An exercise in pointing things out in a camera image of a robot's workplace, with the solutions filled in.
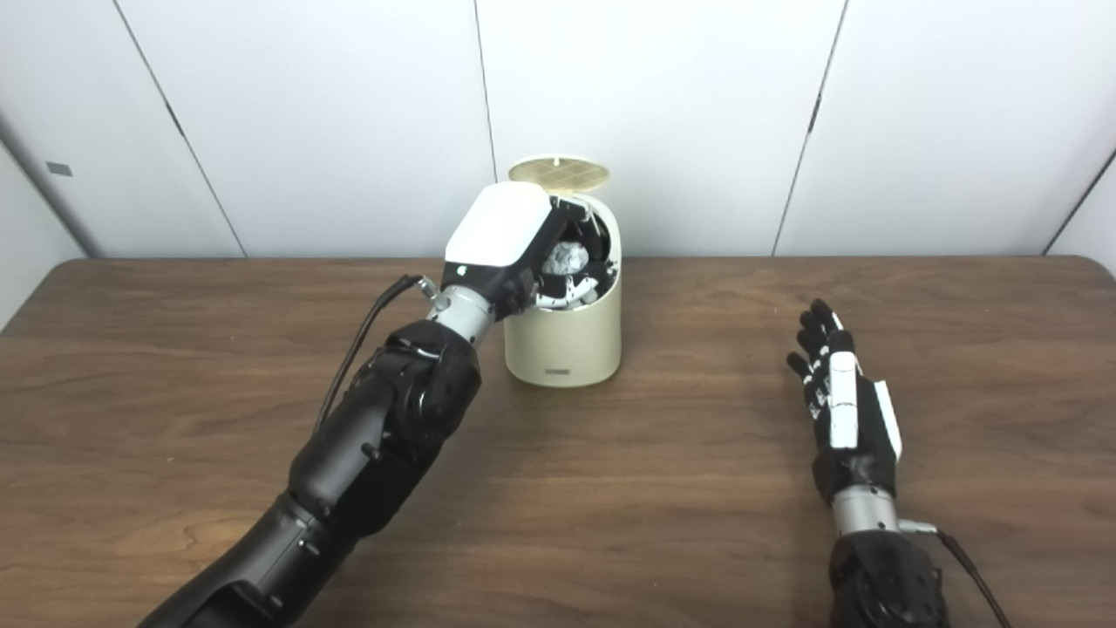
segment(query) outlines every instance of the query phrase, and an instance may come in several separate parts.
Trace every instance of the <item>open lid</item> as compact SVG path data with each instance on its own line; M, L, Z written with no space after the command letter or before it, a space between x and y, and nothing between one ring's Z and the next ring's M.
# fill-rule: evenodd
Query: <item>open lid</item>
M540 185L548 194L567 195L595 190L608 181L608 168L576 155L546 154L520 160L508 178Z

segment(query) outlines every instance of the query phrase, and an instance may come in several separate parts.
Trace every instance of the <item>wire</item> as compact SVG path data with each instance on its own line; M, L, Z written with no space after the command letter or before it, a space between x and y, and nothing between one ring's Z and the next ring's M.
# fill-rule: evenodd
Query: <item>wire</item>
M326 399L321 403L321 409L318 410L318 421L314 423L314 432L321 429L321 425L326 423L326 417L329 416L329 412L333 410L334 399L337 398L337 392L340 390L341 383L345 380L345 374L348 373L349 367L353 366L353 360L356 358L358 351L360 351L360 346L364 345L364 339L368 336L368 330L372 329L373 321L379 316L379 311L387 306L388 302L395 299L411 286L417 283L423 279L422 274L404 274L400 277L394 283L388 286L386 290L383 291L376 301L372 303L372 309L368 310L367 316L364 318L364 322L360 323L360 328L356 332L356 337L353 339L353 345L349 346L349 350L345 354L345 359L341 360L340 368L337 369L337 375L334 376L334 381L329 384L329 390L326 392Z
M953 558L958 559L961 567L963 567L969 576L972 577L973 582L977 583L977 588L980 589L980 592L984 595L984 599L988 600L988 606L992 607L992 612L1000 621L1000 626L1003 628L1011 628L1011 622L1008 621L1008 616L1003 613L1003 609L1000 608L1000 603L995 601L995 596L992 595L992 589L989 589L988 583L980 577L980 573L977 571L977 566L973 563L972 559L970 559L969 554L961 549L961 543L958 543L956 539L950 537L941 530L937 531L937 540L945 545L945 549L953 554Z

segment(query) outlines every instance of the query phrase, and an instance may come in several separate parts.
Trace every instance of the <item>robotic arm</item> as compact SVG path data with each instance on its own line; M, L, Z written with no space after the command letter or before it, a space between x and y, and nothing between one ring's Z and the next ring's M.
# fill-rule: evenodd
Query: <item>robotic arm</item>
M584 207L531 183L485 187L446 244L441 292L425 286L434 301L426 319L388 336L295 456L275 504L140 627L295 622L430 470L480 388L477 346L535 302L543 262L581 219ZM419 282L429 280L404 277L392 289Z
M799 319L806 357L787 364L802 380L818 455L814 484L830 506L833 628L949 628L941 571L903 532L936 532L895 514L903 452L887 385L864 377L853 335L822 300Z

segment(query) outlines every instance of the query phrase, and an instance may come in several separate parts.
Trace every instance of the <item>wood grain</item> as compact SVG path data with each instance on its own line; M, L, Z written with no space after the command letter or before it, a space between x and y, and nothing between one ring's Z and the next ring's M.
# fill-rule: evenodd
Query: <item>wood grain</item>
M436 260L81 260L0 335L0 626L131 626L282 489L373 297ZM824 628L783 357L824 296L886 377L905 516L1018 628L1116 617L1116 284L1079 258L639 259L609 381L513 380L300 626ZM420 318L415 294L383 336ZM956 628L993 619L936 543Z

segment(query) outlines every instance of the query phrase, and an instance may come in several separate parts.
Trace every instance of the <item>beige trash can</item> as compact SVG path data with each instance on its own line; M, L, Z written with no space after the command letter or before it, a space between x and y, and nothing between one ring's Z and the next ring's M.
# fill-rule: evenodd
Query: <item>beige trash can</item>
M604 184L608 170L584 157L549 154L520 161L509 177L537 183L551 196L587 206L605 242L602 254L608 274L595 291L573 303L550 307L540 297L536 307L506 319L508 370L528 384L556 388L604 381L620 364L620 232L608 206L584 192Z

